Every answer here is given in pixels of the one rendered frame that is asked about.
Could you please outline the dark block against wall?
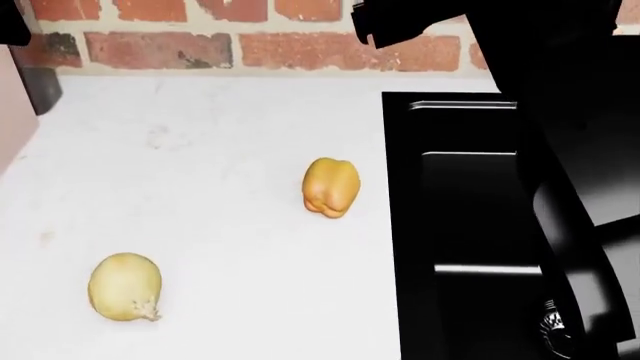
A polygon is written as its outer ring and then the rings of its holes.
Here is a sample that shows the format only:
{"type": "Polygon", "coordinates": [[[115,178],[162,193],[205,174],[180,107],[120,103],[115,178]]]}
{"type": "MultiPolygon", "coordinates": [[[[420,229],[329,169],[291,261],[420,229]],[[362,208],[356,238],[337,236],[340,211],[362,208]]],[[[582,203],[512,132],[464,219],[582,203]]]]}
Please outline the dark block against wall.
{"type": "Polygon", "coordinates": [[[20,68],[19,73],[37,116],[48,113],[62,97],[62,88],[52,68],[20,68]]]}

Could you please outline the yellow onion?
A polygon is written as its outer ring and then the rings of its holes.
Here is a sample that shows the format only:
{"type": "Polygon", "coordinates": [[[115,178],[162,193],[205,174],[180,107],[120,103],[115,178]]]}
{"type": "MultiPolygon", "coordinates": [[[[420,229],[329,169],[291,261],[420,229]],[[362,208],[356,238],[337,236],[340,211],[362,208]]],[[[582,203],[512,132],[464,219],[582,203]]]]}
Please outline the yellow onion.
{"type": "Polygon", "coordinates": [[[161,290],[162,275],[158,266],[147,257],[129,252],[112,254],[102,260],[87,285],[94,311],[121,322],[160,320],[161,290]]]}

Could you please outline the metal sink drain strainer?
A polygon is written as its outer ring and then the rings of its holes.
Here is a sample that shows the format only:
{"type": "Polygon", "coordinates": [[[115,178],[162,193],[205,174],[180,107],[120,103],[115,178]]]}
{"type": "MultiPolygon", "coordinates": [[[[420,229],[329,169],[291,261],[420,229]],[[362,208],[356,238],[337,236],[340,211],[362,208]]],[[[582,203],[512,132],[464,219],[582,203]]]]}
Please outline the metal sink drain strainer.
{"type": "Polygon", "coordinates": [[[539,332],[544,346],[556,359],[571,360],[574,344],[552,299],[544,302],[539,332]]]}

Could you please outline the black blurry object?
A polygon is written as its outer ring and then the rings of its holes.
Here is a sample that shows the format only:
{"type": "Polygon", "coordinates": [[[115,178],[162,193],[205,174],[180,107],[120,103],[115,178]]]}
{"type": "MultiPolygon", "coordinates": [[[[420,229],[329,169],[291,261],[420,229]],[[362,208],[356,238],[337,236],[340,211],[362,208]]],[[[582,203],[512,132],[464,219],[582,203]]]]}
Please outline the black blurry object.
{"type": "Polygon", "coordinates": [[[14,0],[0,0],[0,45],[25,47],[31,32],[14,0]]]}

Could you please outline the black kitchen sink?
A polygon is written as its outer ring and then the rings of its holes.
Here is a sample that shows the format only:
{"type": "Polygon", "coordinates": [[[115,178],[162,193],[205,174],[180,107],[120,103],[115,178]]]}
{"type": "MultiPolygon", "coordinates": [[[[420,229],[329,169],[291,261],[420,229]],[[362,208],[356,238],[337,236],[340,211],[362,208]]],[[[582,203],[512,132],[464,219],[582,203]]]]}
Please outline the black kitchen sink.
{"type": "MultiPolygon", "coordinates": [[[[386,92],[382,106],[400,360],[561,360],[539,332],[556,302],[515,101],[386,92]]],[[[640,275],[640,242],[611,257],[623,278],[640,275]]],[[[571,360],[640,360],[640,331],[621,344],[571,338],[571,360]]]]}

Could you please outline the orange yellow bell pepper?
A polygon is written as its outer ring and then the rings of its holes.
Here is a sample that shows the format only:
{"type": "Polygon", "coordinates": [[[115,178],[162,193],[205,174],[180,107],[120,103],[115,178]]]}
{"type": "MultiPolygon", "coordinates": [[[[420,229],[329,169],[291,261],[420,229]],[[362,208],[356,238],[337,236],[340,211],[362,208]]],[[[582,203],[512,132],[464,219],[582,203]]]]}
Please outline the orange yellow bell pepper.
{"type": "Polygon", "coordinates": [[[361,188],[356,167],[350,161],[318,158],[303,178],[303,203],[310,212],[341,218],[354,203],[361,188]]]}

